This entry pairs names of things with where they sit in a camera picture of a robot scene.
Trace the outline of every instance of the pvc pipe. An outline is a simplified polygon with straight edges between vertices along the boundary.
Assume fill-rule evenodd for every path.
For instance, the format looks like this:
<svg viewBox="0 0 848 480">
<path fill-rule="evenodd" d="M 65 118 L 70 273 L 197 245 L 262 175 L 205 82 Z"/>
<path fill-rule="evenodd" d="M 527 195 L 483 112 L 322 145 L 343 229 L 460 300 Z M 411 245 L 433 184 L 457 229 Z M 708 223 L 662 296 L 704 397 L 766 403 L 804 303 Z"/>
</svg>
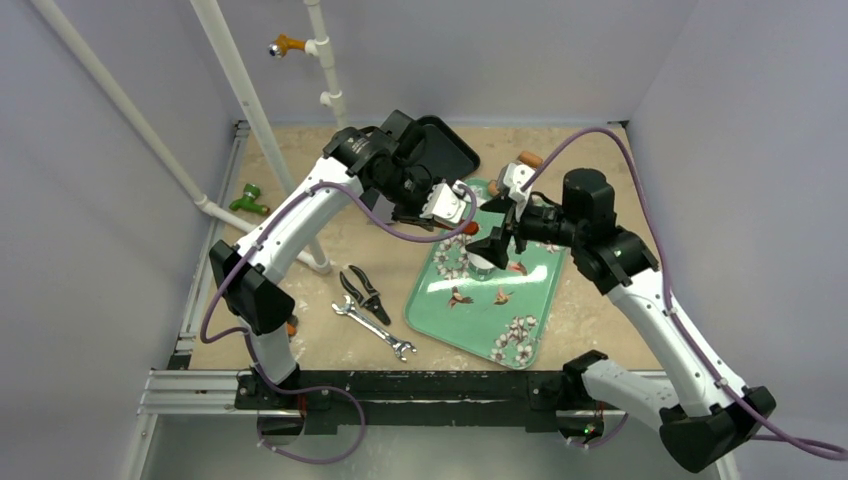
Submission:
<svg viewBox="0 0 848 480">
<path fill-rule="evenodd" d="M 327 81 L 327 91 L 321 94 L 321 104 L 333 109 L 336 124 L 339 129 L 350 125 L 347 118 L 347 107 L 344 96 L 339 86 L 339 77 L 336 74 L 336 59 L 333 55 L 333 46 L 330 37 L 327 36 L 327 28 L 324 25 L 324 15 L 321 12 L 321 0 L 303 0 L 309 12 L 309 21 L 312 23 L 312 31 L 315 35 L 315 50 L 318 60 L 324 70 L 324 78 Z"/>
<path fill-rule="evenodd" d="M 44 17 L 44 20 L 53 28 L 56 35 L 62 39 L 71 53 L 74 54 L 77 60 L 88 71 L 94 81 L 106 92 L 106 95 L 112 100 L 112 103 L 115 104 L 124 117 L 126 117 L 136 132 L 147 142 L 150 149 L 159 157 L 159 160 L 171 172 L 180 186 L 183 187 L 186 194 L 191 197 L 195 206 L 203 213 L 222 220 L 244 232 L 250 232 L 255 229 L 256 225 L 246 222 L 229 211 L 224 210 L 218 204 L 209 200 L 200 190 L 200 187 L 194 183 L 188 172 L 177 161 L 171 150 L 168 149 L 156 131 L 153 130 L 153 127 L 150 126 L 150 123 L 147 122 L 147 119 L 144 118 L 138 107 L 135 106 L 130 97 L 124 92 L 124 89 L 121 88 L 106 66 L 97 58 L 97 55 L 95 55 L 94 51 L 89 47 L 76 28 L 74 28 L 68 18 L 65 17 L 65 14 L 62 13 L 62 10 L 59 9 L 56 3 L 53 0 L 31 0 L 31 2 L 41 16 Z M 301 252 L 297 258 L 315 270 L 329 270 L 329 262 L 324 262 L 327 265 L 319 265 L 311 255 L 305 252 Z"/>
<path fill-rule="evenodd" d="M 194 7 L 197 18 L 209 38 L 209 43 L 212 44 L 212 49 L 224 69 L 230 87 L 242 107 L 247 122 L 256 134 L 256 140 L 259 142 L 262 153 L 271 165 L 280 185 L 287 193 L 291 194 L 297 184 L 286 168 L 283 152 L 277 145 L 274 131 L 271 129 L 268 117 L 265 115 L 259 97 L 256 95 L 256 90 L 250 81 L 247 68 L 244 66 L 241 55 L 239 55 L 238 47 L 233 40 L 230 29 L 227 27 L 221 7 L 217 0 L 191 0 L 191 5 Z M 309 243 L 309 250 L 312 252 L 314 262 L 320 270 L 329 268 L 329 261 L 317 239 Z"/>
</svg>

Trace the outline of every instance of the wooden table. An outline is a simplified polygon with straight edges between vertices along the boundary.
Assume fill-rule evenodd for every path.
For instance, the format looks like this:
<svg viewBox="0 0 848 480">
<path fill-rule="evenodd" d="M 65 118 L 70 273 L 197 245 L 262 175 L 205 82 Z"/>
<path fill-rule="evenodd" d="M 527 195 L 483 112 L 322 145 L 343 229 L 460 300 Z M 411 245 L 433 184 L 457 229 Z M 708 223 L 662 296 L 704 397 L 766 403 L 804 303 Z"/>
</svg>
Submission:
<svg viewBox="0 0 848 480">
<path fill-rule="evenodd" d="M 457 127 L 456 132 L 479 155 L 481 165 L 473 175 L 495 178 L 504 164 L 514 161 L 522 150 L 546 157 L 575 128 L 481 128 Z M 623 129 L 615 129 L 622 138 Z M 275 134 L 296 181 L 301 181 L 321 155 L 335 129 L 329 127 L 281 127 Z M 553 199 L 561 197 L 562 176 L 577 167 L 593 167 L 607 176 L 616 190 L 619 223 L 640 235 L 653 251 L 644 216 L 627 166 L 616 145 L 606 136 L 591 134 L 566 149 L 534 185 L 534 190 Z M 251 136 L 238 176 L 235 196 L 241 196 L 246 182 L 262 188 L 261 203 L 272 207 L 285 198 L 271 168 Z M 262 217 L 239 212 L 256 224 Z M 408 225 L 396 225 L 407 233 L 428 232 Z M 243 234 L 227 227 L 223 238 L 234 243 Z M 458 350 L 409 328 L 403 319 L 403 307 L 427 259 L 429 245 L 403 242 L 369 225 L 365 216 L 351 205 L 337 215 L 318 235 L 331 259 L 334 271 L 319 276 L 295 264 L 280 286 L 298 302 L 300 319 L 292 352 L 302 368 L 339 370 L 495 370 L 499 365 Z M 391 248 L 376 248 L 390 245 Z M 391 349 L 349 318 L 339 317 L 330 308 L 344 293 L 339 285 L 340 268 L 353 263 L 363 268 L 381 292 L 386 311 L 394 320 L 388 327 L 398 338 L 418 348 L 401 363 Z M 236 324 L 223 302 L 215 309 L 210 332 Z M 583 279 L 568 263 L 551 309 L 550 319 L 531 370 L 557 370 L 562 364 L 590 349 L 598 349 L 629 369 L 659 368 L 654 355 L 627 319 L 595 286 Z M 192 369 L 241 369 L 249 359 L 241 336 L 231 336 L 212 345 L 199 341 Z"/>
</svg>

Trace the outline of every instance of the green tray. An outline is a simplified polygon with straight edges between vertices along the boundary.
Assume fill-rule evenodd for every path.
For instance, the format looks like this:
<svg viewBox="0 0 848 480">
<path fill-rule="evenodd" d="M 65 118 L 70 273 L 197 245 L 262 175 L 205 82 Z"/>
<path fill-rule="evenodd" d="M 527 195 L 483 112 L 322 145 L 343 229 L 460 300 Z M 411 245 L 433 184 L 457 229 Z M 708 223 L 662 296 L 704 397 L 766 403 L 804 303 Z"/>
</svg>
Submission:
<svg viewBox="0 0 848 480">
<path fill-rule="evenodd" d="M 478 204 L 489 200 L 488 181 L 472 178 L 466 183 Z M 475 273 L 465 245 L 487 236 L 502 218 L 478 212 L 476 235 L 435 244 L 404 315 L 421 333 L 505 367 L 524 369 L 536 359 L 567 249 L 527 242 L 524 253 L 516 255 L 513 243 L 507 270 Z"/>
</svg>

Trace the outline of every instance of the green faucet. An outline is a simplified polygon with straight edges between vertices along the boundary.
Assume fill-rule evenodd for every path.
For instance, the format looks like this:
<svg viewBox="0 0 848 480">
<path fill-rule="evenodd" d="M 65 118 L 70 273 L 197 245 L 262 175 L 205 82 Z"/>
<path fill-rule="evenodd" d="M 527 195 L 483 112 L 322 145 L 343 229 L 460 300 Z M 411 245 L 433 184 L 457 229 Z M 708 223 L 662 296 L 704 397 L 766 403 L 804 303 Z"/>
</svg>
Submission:
<svg viewBox="0 0 848 480">
<path fill-rule="evenodd" d="M 248 212 L 258 213 L 259 215 L 268 215 L 271 208 L 268 205 L 260 205 L 256 203 L 256 199 L 262 195 L 259 187 L 252 183 L 246 183 L 241 198 L 234 200 L 230 204 L 230 210 L 247 210 Z"/>
</svg>

